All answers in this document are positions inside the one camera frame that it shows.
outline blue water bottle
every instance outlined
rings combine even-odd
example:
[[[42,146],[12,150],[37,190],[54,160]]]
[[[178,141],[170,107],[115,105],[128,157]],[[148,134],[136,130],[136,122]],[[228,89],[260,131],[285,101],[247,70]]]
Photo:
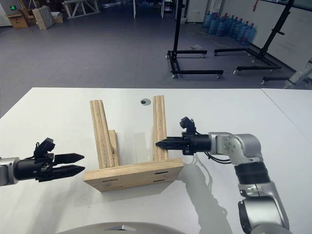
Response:
[[[212,20],[213,16],[210,14],[210,11],[205,15],[204,21],[203,21],[203,27],[207,28],[210,24],[210,21]]]
[[[225,33],[227,34],[229,29],[230,29],[230,25],[231,23],[234,21],[234,15],[232,15],[232,18],[227,18],[226,22],[225,22]]]
[[[243,22],[242,21],[243,21],[243,19],[241,18],[239,20],[239,22],[235,24],[235,27],[233,28],[233,31],[232,31],[232,34],[231,34],[231,38],[236,38],[240,27],[243,26]]]
[[[237,19],[238,17],[235,17],[235,20],[233,20],[231,23],[230,23],[230,27],[229,27],[229,30],[228,30],[228,35],[232,35],[232,32],[233,32],[233,29],[237,23]]]
[[[226,16],[224,16],[222,18],[222,20],[219,21],[219,24],[216,28],[216,31],[215,31],[215,35],[218,36],[218,37],[222,37],[224,35],[224,32],[225,32],[225,26],[226,26]]]
[[[254,28],[254,23],[252,23],[252,25],[246,29],[240,43],[243,45],[251,44],[254,39],[255,33],[256,29]]]
[[[214,19],[210,22],[208,33],[214,34],[219,24],[218,14],[214,16]]]
[[[240,27],[240,29],[239,29],[239,31],[238,31],[238,33],[236,35],[235,40],[237,40],[237,41],[241,41],[242,40],[244,32],[249,28],[248,23],[249,23],[249,21],[246,21],[245,25]]]

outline black cable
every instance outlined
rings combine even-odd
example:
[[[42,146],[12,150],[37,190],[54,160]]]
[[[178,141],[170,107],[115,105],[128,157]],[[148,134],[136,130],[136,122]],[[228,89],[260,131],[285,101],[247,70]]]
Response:
[[[213,159],[216,159],[216,160],[221,161],[221,162],[228,162],[228,161],[230,161],[229,159],[219,159],[219,158],[217,158],[217,157],[214,157],[214,156],[212,156],[212,155],[211,155],[210,153],[208,153],[208,152],[205,152],[205,155],[207,155],[209,159],[210,159],[210,158],[213,158]]]
[[[217,160],[214,160],[213,158],[212,158],[212,160],[215,161],[215,162],[217,162],[217,163],[220,163],[220,164],[232,164],[231,162],[219,162],[219,161],[217,161]]]
[[[212,156],[210,153],[205,152],[205,155],[208,156],[208,159],[212,159],[213,161],[220,163],[220,164],[231,164],[229,159],[219,159],[217,157]]]

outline black metal stand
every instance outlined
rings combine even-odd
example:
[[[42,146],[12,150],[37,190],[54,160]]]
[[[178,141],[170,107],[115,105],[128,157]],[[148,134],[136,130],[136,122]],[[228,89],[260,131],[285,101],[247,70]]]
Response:
[[[261,82],[261,85],[265,85],[265,82],[267,81],[285,81],[285,80],[288,80],[289,77],[264,77],[262,78],[262,82]]]
[[[216,56],[217,53],[220,52],[234,52],[234,51],[246,51],[248,54],[254,56],[255,59],[258,59],[262,62],[264,62],[267,66],[238,66],[236,68],[236,70],[233,72],[234,75],[238,74],[238,71],[243,71],[243,70],[274,70],[274,69],[281,69],[281,66],[276,65],[274,62],[268,60],[267,58],[265,58],[265,54],[268,51],[268,48],[271,44],[271,42],[273,41],[275,35],[281,34],[281,35],[285,35],[285,33],[282,33],[280,30],[283,26],[283,24],[285,23],[287,16],[290,14],[290,9],[293,6],[295,0],[289,0],[287,5],[285,6],[281,16],[279,17],[274,29],[272,29],[272,32],[269,36],[269,38],[267,39],[265,45],[261,48],[260,52],[257,53],[254,50],[250,49],[250,48],[237,48],[237,49],[216,49],[214,50],[214,55]]]
[[[177,50],[177,44],[179,41],[181,14],[183,8],[183,0],[178,0],[176,25],[175,25],[175,42],[174,49],[168,51],[166,59],[169,59],[171,65],[172,78],[176,77],[176,74],[217,74],[217,78],[223,74],[223,70],[181,70],[177,61],[178,54],[201,54],[203,58],[207,54],[207,50]]]

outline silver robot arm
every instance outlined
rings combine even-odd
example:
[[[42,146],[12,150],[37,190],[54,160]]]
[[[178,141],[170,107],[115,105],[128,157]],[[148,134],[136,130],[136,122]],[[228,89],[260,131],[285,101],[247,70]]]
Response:
[[[251,134],[208,133],[209,153],[227,155],[239,180],[239,218],[246,234],[291,234],[275,184],[263,162],[259,140]]]

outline cardboard box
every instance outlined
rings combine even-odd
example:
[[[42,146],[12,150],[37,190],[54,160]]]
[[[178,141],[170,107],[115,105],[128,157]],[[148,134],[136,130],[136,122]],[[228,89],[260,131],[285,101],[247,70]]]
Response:
[[[28,28],[28,23],[22,12],[13,15],[7,15],[13,28]]]
[[[63,14],[60,11],[51,12],[55,23],[63,23]]]
[[[54,24],[54,18],[51,15],[51,11],[48,6],[34,9],[33,14],[40,30],[47,30]]]

